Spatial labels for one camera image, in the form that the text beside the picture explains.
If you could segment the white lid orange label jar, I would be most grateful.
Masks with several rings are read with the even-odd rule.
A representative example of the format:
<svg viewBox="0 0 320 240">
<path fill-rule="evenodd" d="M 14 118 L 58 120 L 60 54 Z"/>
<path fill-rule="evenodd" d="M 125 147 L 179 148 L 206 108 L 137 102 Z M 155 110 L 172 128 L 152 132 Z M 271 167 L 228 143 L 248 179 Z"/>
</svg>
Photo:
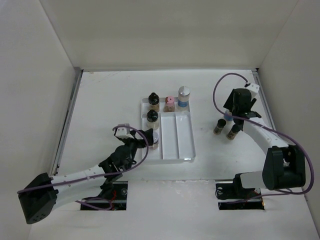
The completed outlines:
<svg viewBox="0 0 320 240">
<path fill-rule="evenodd" d="M 153 144 L 151 148 L 155 150 L 159 146 L 159 134 L 156 131 L 153 131 L 152 137 L 153 137 Z"/>
</svg>

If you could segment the black grinder bottle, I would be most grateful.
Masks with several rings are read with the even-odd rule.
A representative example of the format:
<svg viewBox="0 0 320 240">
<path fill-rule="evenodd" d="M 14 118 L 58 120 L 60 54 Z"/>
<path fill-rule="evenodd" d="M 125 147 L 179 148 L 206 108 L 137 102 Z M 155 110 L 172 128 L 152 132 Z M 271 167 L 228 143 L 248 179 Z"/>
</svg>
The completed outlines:
<svg viewBox="0 0 320 240">
<path fill-rule="evenodd" d="M 160 98 L 155 92 L 148 96 L 148 105 L 150 110 L 154 110 L 157 113 L 160 111 Z"/>
<path fill-rule="evenodd" d="M 159 128 L 159 115 L 154 109 L 147 112 L 146 122 L 149 129 L 157 130 Z"/>
</svg>

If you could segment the pink lid spice jar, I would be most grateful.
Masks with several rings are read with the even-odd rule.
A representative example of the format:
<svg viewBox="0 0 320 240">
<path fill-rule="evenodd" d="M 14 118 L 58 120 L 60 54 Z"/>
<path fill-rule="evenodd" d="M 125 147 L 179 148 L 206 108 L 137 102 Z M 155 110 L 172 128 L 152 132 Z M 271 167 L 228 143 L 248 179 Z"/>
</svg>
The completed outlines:
<svg viewBox="0 0 320 240">
<path fill-rule="evenodd" d="M 165 113 L 170 113 L 175 111 L 175 98 L 173 96 L 167 96 L 165 98 L 163 111 Z"/>
</svg>

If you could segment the black grinder top bottle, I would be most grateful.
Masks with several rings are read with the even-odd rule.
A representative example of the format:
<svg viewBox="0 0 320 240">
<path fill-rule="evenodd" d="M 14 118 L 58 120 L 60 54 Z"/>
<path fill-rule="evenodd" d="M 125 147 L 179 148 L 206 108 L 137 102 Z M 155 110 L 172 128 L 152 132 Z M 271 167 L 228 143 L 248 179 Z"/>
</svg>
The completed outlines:
<svg viewBox="0 0 320 240">
<path fill-rule="evenodd" d="M 160 111 L 160 98 L 155 92 L 148 96 L 148 105 L 150 110 L 154 110 L 157 113 Z"/>
</svg>

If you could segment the silver cap blue label bottle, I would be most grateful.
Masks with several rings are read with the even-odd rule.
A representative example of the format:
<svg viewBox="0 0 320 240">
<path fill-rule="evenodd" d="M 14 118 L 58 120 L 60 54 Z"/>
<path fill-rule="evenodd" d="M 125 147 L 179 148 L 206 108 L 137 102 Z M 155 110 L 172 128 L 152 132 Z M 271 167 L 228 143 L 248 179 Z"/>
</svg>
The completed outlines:
<svg viewBox="0 0 320 240">
<path fill-rule="evenodd" d="M 178 89 L 178 101 L 177 106 L 185 110 L 189 106 L 189 98 L 190 98 L 191 91 L 187 86 L 181 86 Z"/>
</svg>

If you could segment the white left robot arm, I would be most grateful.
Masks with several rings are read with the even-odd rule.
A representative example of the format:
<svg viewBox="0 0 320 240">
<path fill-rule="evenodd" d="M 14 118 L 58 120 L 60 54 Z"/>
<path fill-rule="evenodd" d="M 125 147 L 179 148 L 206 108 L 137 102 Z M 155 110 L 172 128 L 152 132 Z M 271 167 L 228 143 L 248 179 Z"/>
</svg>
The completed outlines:
<svg viewBox="0 0 320 240">
<path fill-rule="evenodd" d="M 41 173 L 17 195 L 28 225 L 48 217 L 55 209 L 87 198 L 108 199 L 112 183 L 139 165 L 135 160 L 138 149 L 148 150 L 155 143 L 155 131 L 137 130 L 129 125 L 113 128 L 114 136 L 122 142 L 115 151 L 99 164 L 67 175 L 50 176 Z"/>
</svg>

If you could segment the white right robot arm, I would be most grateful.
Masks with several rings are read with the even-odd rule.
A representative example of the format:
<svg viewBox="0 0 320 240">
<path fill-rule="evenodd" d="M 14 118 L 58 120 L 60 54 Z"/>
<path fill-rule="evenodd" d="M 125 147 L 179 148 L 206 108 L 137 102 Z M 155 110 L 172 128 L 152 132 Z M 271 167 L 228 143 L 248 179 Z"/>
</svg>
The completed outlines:
<svg viewBox="0 0 320 240">
<path fill-rule="evenodd" d="M 281 190 L 302 187 L 306 183 L 305 155 L 296 146 L 288 144 L 277 134 L 264 128 L 264 120 L 252 111 L 256 99 L 246 88 L 233 89 L 224 108 L 231 112 L 234 125 L 227 134 L 231 140 L 243 131 L 265 153 L 263 169 L 238 173 L 238 182 L 232 185 L 232 192 L 238 198 L 245 197 L 250 189 L 266 188 Z"/>
</svg>

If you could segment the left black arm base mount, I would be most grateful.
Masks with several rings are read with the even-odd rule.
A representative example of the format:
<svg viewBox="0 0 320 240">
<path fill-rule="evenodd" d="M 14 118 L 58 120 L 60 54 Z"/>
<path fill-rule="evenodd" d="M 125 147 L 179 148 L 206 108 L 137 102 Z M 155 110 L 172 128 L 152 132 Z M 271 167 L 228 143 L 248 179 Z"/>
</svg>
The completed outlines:
<svg viewBox="0 0 320 240">
<path fill-rule="evenodd" d="M 122 174 L 107 176 L 103 185 L 100 186 L 101 192 L 98 197 L 102 199 L 109 199 L 110 195 L 114 191 L 113 182 L 117 181 L 122 176 Z"/>
</svg>

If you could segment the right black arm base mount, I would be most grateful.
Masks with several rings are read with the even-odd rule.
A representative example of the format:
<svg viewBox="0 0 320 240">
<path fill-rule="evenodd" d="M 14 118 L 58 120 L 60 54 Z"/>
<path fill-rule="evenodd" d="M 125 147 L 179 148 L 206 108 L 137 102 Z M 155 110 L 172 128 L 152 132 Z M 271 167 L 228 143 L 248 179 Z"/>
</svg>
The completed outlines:
<svg viewBox="0 0 320 240">
<path fill-rule="evenodd" d="M 250 199 L 256 196 L 260 196 L 261 193 L 255 188 L 244 188 L 241 181 L 241 174 L 235 175 L 232 181 L 232 194 L 231 199 Z"/>
</svg>

